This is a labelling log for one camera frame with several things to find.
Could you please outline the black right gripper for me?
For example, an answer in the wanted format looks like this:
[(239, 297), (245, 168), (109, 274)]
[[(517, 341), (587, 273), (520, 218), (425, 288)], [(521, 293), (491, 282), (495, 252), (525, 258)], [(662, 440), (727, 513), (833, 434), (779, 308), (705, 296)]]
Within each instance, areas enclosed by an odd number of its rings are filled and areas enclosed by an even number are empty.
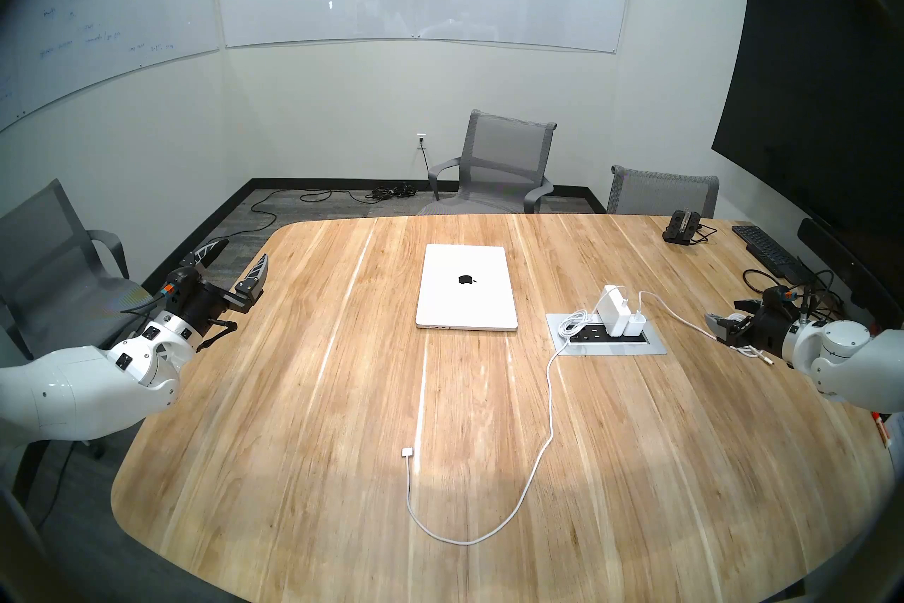
[[(745, 300), (745, 312), (705, 314), (707, 327), (718, 342), (729, 347), (750, 347), (781, 359), (792, 359), (801, 328), (801, 310), (790, 288), (768, 288), (760, 299)], [(747, 323), (745, 327), (734, 327)]]

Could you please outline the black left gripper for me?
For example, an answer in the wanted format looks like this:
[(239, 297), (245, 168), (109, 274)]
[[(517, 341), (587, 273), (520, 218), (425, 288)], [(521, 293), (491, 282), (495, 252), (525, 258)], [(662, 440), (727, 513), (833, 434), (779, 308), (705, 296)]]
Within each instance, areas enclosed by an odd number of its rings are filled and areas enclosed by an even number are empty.
[[(203, 280), (199, 272), (208, 269), (228, 245), (227, 238), (217, 238), (191, 251), (185, 256), (185, 267), (170, 272), (161, 288), (165, 297), (165, 312), (192, 328), (188, 340), (200, 341), (195, 348), (197, 353), (238, 329), (236, 322), (220, 320), (220, 316), (231, 308), (231, 291)], [(257, 303), (267, 275), (268, 254), (264, 253), (247, 275), (234, 285), (236, 312), (247, 314)]]

